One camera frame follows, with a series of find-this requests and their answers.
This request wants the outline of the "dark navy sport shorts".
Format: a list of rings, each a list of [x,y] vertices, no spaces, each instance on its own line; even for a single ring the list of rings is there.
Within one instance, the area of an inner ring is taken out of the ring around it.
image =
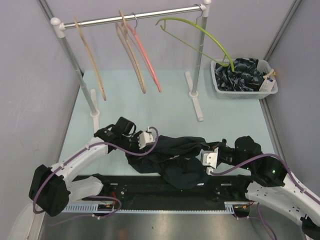
[[[127,154],[129,163],[140,174],[158,173],[162,178],[180,190],[192,189],[206,184],[210,176],[197,156],[202,150],[209,150],[210,143],[202,137],[168,137],[161,135],[156,147],[145,156]]]

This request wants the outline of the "green plastic hanger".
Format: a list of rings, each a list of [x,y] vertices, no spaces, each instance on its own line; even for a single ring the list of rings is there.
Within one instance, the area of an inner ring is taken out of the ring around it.
[[[194,29],[197,29],[197,31],[199,32],[199,46],[195,47],[195,46],[189,44],[188,42],[186,42],[185,40],[182,40],[178,36],[174,35],[173,33],[169,32],[167,30],[167,22],[168,21],[174,21],[174,22],[183,23],[183,24],[186,24],[188,26],[193,27]],[[217,64],[219,64],[219,65],[221,65],[223,67],[230,67],[231,71],[235,72],[235,64],[234,64],[234,61],[233,61],[231,55],[228,53],[226,48],[210,32],[208,32],[204,27],[198,25],[195,22],[191,22],[191,21],[189,21],[187,19],[184,19],[184,18],[181,18],[181,17],[162,17],[155,23],[155,25],[156,26],[160,26],[160,29],[163,32],[165,32],[166,34],[168,34],[171,37],[175,38],[176,40],[180,41],[181,43],[185,44],[189,48],[195,50],[201,56],[205,56],[208,59],[216,62]],[[222,51],[222,53],[223,53],[222,60],[217,60],[214,57],[211,57],[207,53],[203,52],[204,41],[205,41],[206,37],[209,38]]]

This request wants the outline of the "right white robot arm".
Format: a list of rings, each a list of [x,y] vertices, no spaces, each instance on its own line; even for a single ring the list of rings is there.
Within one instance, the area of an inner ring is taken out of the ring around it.
[[[226,140],[212,142],[201,153],[201,163],[209,176],[218,177],[242,168],[250,171],[246,183],[230,188],[231,196],[244,198],[286,216],[311,240],[320,238],[320,197],[304,185],[288,165],[274,153],[263,153],[260,144],[250,136],[235,140],[234,147]]]

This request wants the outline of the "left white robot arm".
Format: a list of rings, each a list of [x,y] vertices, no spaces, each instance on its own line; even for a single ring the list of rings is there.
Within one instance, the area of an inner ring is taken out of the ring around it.
[[[132,121],[120,117],[115,124],[97,128],[93,137],[72,156],[51,166],[38,166],[33,174],[28,197],[32,201],[32,211],[39,215],[47,213],[51,217],[60,214],[70,202],[91,196],[105,200],[111,188],[95,174],[83,180],[76,180],[79,173],[93,162],[111,151],[120,150],[131,157],[141,156],[151,129],[137,130]]]

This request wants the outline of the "pink plastic hanger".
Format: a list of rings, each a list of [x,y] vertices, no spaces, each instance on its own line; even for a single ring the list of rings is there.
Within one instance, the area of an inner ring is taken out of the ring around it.
[[[127,27],[128,27],[128,40],[130,43],[133,43],[134,46],[137,48],[138,52],[140,53],[140,56],[147,68],[147,70],[149,71],[149,74],[153,80],[153,82],[155,83],[156,87],[157,87],[157,90],[159,93],[162,92],[162,88],[161,88],[161,85],[160,85],[160,82],[158,80],[158,77],[156,75],[156,72],[153,68],[153,65],[149,59],[149,56],[144,48],[144,45],[142,44],[140,38],[138,37],[137,35],[137,31],[136,29],[133,29],[128,23],[127,23]]]

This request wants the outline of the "beige wooden hanger middle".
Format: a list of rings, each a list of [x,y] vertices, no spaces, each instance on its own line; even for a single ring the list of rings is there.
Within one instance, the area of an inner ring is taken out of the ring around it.
[[[135,71],[136,77],[138,79],[141,91],[143,94],[146,93],[146,86],[145,86],[145,81],[142,76],[141,68],[140,68],[140,63],[137,59],[137,56],[135,54],[135,51],[132,48],[132,45],[129,42],[129,35],[128,35],[128,25],[125,20],[125,16],[122,10],[118,11],[123,23],[123,26],[121,26],[118,22],[115,23],[115,30],[118,36],[118,39],[120,40],[130,62],[131,65]]]

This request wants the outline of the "beige wooden hanger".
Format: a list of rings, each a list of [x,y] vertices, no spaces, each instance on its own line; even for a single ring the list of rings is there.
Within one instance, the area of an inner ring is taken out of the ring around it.
[[[88,54],[88,57],[89,57],[89,60],[91,62],[91,65],[93,67],[93,71],[94,71],[94,74],[95,74],[95,77],[96,77],[96,80],[97,80],[97,84],[98,84],[98,87],[99,87],[99,90],[100,90],[100,93],[102,95],[102,98],[104,101],[107,100],[107,96],[106,96],[106,93],[105,93],[105,89],[104,89],[104,85],[103,85],[103,82],[102,82],[102,78],[101,78],[101,74],[100,74],[100,70],[98,68],[98,65],[96,63],[96,60],[94,58],[94,55],[90,49],[90,46],[88,45],[88,42],[86,41],[86,38],[84,36],[84,32],[83,30],[81,29],[78,21],[77,21],[77,18],[74,16],[73,17],[73,22],[75,24],[75,28],[79,34],[79,37],[80,39],[82,40],[82,43],[84,45],[84,48]]]
[[[142,76],[141,68],[140,68],[140,63],[137,59],[137,56],[135,54],[135,51],[132,48],[132,45],[129,42],[129,35],[128,35],[128,25],[125,20],[125,16],[122,10],[118,11],[123,23],[123,26],[121,26],[118,22],[115,23],[115,30],[118,36],[118,39],[120,40],[130,62],[131,65],[135,71],[136,77],[138,79],[141,91],[143,94],[146,93],[146,86],[145,86],[145,81]]]

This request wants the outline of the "beige wooden hanger left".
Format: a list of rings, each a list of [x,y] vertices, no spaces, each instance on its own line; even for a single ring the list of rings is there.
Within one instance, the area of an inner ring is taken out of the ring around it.
[[[103,82],[102,82],[102,78],[101,78],[101,74],[100,74],[100,70],[98,68],[98,65],[96,63],[96,60],[94,58],[94,55],[90,49],[90,46],[88,45],[88,42],[86,41],[86,38],[84,36],[84,32],[83,30],[81,29],[78,21],[77,21],[77,18],[74,16],[73,17],[73,22],[75,24],[75,28],[79,34],[79,37],[80,39],[82,40],[82,43],[84,45],[84,48],[88,54],[88,57],[89,57],[89,60],[91,62],[91,65],[93,67],[93,71],[94,71],[94,74],[95,74],[95,77],[96,77],[96,80],[97,80],[97,84],[98,84],[98,87],[99,87],[99,90],[100,90],[100,93],[102,95],[102,98],[104,101],[107,100],[107,96],[106,96],[106,93],[105,93],[105,89],[104,89],[104,85],[103,85]]]

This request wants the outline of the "white paper tag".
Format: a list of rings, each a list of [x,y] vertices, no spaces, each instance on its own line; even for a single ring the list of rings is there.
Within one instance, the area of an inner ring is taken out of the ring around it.
[[[260,92],[271,92],[276,83],[276,72],[272,68],[269,73],[263,76],[263,83],[259,88]]]

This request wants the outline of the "dark patterned cloth in basket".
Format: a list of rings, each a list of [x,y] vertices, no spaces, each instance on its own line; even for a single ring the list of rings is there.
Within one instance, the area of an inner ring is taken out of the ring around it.
[[[258,92],[264,81],[264,74],[257,69],[259,60],[236,58],[235,72],[219,64],[214,69],[217,88],[223,92]]]

